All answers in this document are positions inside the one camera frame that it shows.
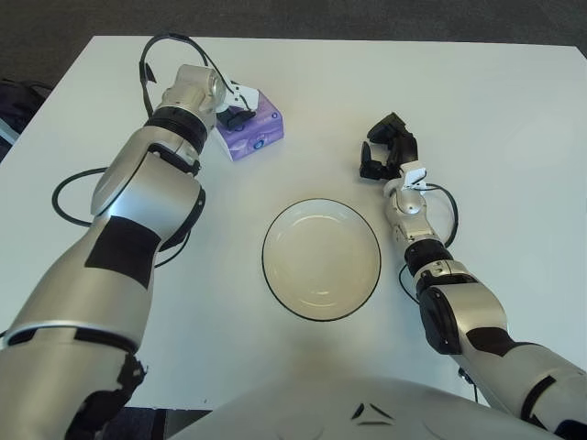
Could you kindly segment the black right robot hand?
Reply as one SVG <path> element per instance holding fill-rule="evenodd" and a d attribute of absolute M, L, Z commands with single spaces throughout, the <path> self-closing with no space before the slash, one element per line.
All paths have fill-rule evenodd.
<path fill-rule="evenodd" d="M 388 156 L 385 162 L 371 157 L 371 144 L 383 145 Z M 418 160 L 417 141 L 396 113 L 390 113 L 375 124 L 361 146 L 360 176 L 370 180 L 390 181 L 400 177 L 405 163 Z"/>

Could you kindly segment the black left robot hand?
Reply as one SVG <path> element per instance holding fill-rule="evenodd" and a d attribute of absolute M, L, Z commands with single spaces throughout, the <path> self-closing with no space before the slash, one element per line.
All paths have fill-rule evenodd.
<path fill-rule="evenodd" d="M 242 131 L 255 116 L 255 111 L 230 106 L 216 114 L 216 127 L 229 132 Z"/>

